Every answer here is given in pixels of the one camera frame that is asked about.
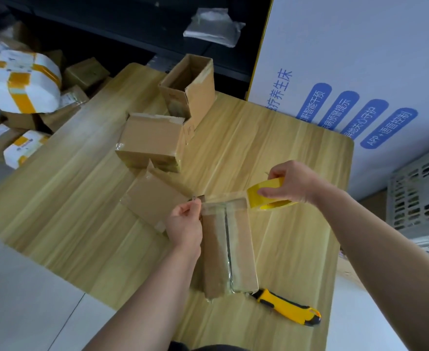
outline hand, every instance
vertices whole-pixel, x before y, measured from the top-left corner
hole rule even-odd
[[[198,258],[201,254],[203,237],[200,222],[201,200],[199,198],[182,203],[174,208],[166,218],[166,231],[174,248],[193,252]]]
[[[267,198],[288,199],[293,202],[316,204],[317,194],[328,183],[307,165],[294,160],[283,162],[270,170],[268,180],[284,177],[279,188],[261,188],[258,194]]]

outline plastic crate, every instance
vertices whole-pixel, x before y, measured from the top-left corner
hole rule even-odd
[[[417,244],[429,241],[429,153],[390,177],[387,223]]]

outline table top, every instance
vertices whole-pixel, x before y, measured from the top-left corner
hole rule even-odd
[[[0,238],[114,309],[169,246],[119,203],[135,176],[114,152],[126,111],[167,113],[157,87],[164,76],[128,65],[0,185]],[[346,188],[352,150],[343,135],[219,93],[182,173],[171,175],[198,195],[241,191],[297,159]],[[317,308],[321,325],[295,324],[243,294],[208,303],[193,289],[174,339],[193,348],[324,350],[339,250],[329,225],[306,204],[251,211],[250,223],[260,287]]]

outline white sign board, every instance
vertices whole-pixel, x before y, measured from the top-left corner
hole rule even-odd
[[[429,0],[274,0],[248,101],[350,136],[349,193],[429,151]]]

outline person's left hand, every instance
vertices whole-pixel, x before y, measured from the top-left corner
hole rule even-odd
[[[199,198],[182,203],[174,208],[166,218],[166,231],[174,248],[201,254],[203,238],[200,222],[201,200]]]

